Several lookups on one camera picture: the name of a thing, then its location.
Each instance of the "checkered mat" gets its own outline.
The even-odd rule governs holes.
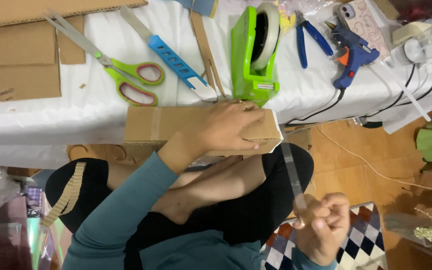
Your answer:
[[[336,270],[388,270],[378,208],[374,203],[356,205],[350,211],[351,227],[339,248]],[[293,222],[285,223],[261,248],[266,270],[293,270],[295,247]]]

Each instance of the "wooden floor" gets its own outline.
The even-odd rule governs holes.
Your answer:
[[[432,187],[432,173],[420,175],[424,166],[414,143],[415,130],[425,125],[420,118],[393,134],[383,128],[350,127],[346,121],[311,128],[314,176],[307,193],[321,198],[329,192],[343,192],[351,205],[372,201],[381,215],[387,212],[417,214],[415,207],[432,215],[432,191],[398,183],[377,175],[362,159],[340,148],[323,132],[349,151],[362,156],[381,175],[405,183]],[[384,231],[390,270],[429,270],[432,258],[411,247],[411,242]]]

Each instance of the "phone case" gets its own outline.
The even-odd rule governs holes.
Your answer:
[[[342,13],[341,7],[344,5],[350,5],[353,8],[355,13],[354,18],[349,19]],[[379,51],[379,58],[375,62],[387,58],[391,52],[366,2],[364,0],[355,0],[344,5],[341,5],[337,10],[339,19],[351,31],[368,41],[369,48]]]

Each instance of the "teal long-sleeve shirt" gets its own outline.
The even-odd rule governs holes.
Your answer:
[[[154,152],[81,224],[72,236],[63,270],[123,270],[126,242],[177,178]],[[229,245],[222,232],[207,230],[157,243],[141,250],[140,255],[145,270],[260,270],[259,249],[259,241]],[[299,270],[332,270],[336,266],[336,262],[318,266],[297,247],[292,261]]]

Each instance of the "green scissors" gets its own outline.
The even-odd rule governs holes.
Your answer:
[[[102,53],[89,39],[87,39],[83,34],[79,33],[76,28],[74,28],[69,22],[67,22],[63,17],[56,12],[49,9],[49,15],[54,17],[57,22],[51,20],[49,17],[43,14],[43,17],[49,21],[58,31],[65,34],[72,41],[74,41],[78,46],[80,46],[87,53],[91,54],[96,58],[101,65],[103,65],[104,70],[116,81],[116,91],[118,95],[133,106],[156,106],[158,104],[158,96],[150,91],[147,91],[140,86],[135,85],[128,78],[126,78],[119,70],[127,72],[128,74],[136,77],[142,84],[149,86],[156,86],[163,82],[164,72],[160,65],[154,62],[144,62],[136,65],[125,64],[114,58],[110,58]],[[146,68],[154,68],[159,71],[159,77],[156,80],[149,80],[141,75],[141,70]],[[128,86],[131,89],[150,97],[153,102],[149,104],[137,102],[123,93],[123,87]]]

